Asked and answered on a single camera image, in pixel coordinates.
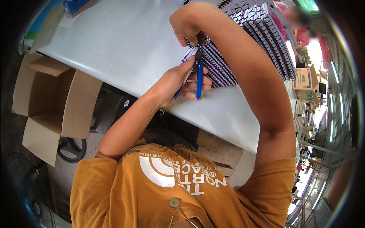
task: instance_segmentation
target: ceiling light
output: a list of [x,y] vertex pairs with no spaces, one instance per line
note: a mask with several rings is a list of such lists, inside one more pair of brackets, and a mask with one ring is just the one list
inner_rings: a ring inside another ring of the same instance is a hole
[[333,96],[332,96],[332,93],[330,94],[330,99],[331,99],[331,113],[333,113]]
[[335,65],[333,64],[333,62],[331,61],[331,65],[332,65],[332,69],[333,69],[333,72],[335,73],[335,78],[336,78],[336,82],[338,84],[338,76],[337,76],[337,72],[336,72],[336,69],[335,69]]
[[298,217],[294,220],[294,222],[292,223],[292,225],[298,220]]
[[331,135],[330,135],[330,143],[332,142],[333,139],[333,120],[331,121]]
[[314,184],[316,183],[316,180],[317,180],[317,179],[314,179],[313,184],[311,185],[311,189],[309,190],[308,196],[311,194],[312,189],[313,189],[313,187],[314,187]]
[[342,102],[342,95],[340,94],[340,103],[341,103],[341,123],[344,123],[344,118],[343,118],[343,102]]
[[326,186],[326,183],[323,183],[322,189],[320,190],[320,193],[319,193],[319,195],[318,195],[318,198],[317,198],[316,202],[314,203],[314,205],[313,205],[312,209],[314,209],[314,208],[316,207],[316,205],[317,205],[317,203],[318,203],[318,200],[319,200],[319,198],[321,197],[322,192],[323,192],[323,189],[324,189],[324,187],[325,187],[325,186]]

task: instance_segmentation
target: wooden pallet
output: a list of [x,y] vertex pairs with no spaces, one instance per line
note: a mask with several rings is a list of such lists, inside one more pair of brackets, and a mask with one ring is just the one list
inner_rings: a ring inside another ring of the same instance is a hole
[[233,175],[244,151],[244,149],[203,130],[200,130],[197,144],[199,145],[197,152],[211,159],[227,180]]

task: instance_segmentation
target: pliers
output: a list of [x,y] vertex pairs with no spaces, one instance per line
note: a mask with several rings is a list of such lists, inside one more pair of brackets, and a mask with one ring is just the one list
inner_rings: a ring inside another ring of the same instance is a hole
[[203,88],[203,51],[197,50],[195,53],[195,63],[193,67],[185,74],[184,80],[180,89],[175,93],[174,98],[178,98],[179,94],[187,81],[190,74],[193,72],[195,65],[197,64],[197,86],[196,86],[196,99],[199,100],[201,97],[201,90]]

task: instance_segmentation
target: table surface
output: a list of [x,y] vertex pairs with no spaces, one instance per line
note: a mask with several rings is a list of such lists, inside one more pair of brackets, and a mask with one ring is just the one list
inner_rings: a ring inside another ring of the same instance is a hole
[[[51,44],[40,52],[140,97],[188,51],[169,23],[179,7],[169,0],[99,1],[71,28],[58,27]],[[285,86],[294,111],[292,83]],[[240,87],[213,89],[202,97],[179,98],[166,111],[256,153],[259,123]]]

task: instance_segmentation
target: cardboard box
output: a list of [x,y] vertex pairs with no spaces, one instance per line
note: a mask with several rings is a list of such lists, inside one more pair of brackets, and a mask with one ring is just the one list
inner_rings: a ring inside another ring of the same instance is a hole
[[312,65],[310,68],[297,68],[297,76],[293,81],[293,92],[297,100],[313,100],[313,89],[318,86],[317,74]]
[[102,81],[55,59],[27,51],[13,95],[13,112],[28,116],[23,146],[55,166],[61,136],[87,139]]

